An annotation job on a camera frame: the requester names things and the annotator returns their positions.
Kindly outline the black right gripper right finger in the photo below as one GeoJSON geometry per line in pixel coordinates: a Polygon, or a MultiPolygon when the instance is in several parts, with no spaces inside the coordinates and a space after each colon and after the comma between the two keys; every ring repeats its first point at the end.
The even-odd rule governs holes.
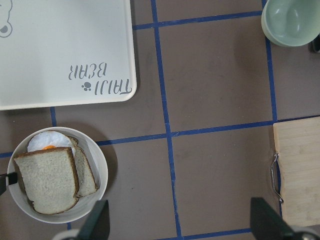
{"type": "Polygon", "coordinates": [[[250,200],[250,229],[256,240],[318,240],[320,235],[306,228],[289,226],[262,197],[250,200]]]}

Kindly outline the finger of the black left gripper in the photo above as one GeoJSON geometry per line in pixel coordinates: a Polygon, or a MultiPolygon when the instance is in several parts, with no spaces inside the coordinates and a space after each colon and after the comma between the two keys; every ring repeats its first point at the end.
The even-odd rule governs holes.
{"type": "Polygon", "coordinates": [[[7,187],[18,182],[18,175],[16,172],[4,173],[0,175],[0,195],[2,195],[7,187]]]}

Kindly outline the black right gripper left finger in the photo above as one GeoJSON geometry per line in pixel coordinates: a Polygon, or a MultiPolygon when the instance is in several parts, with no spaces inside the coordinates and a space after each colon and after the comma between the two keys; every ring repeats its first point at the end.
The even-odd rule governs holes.
{"type": "Polygon", "coordinates": [[[53,240],[108,240],[110,236],[110,209],[108,200],[95,203],[80,229],[59,232],[53,240]]]}

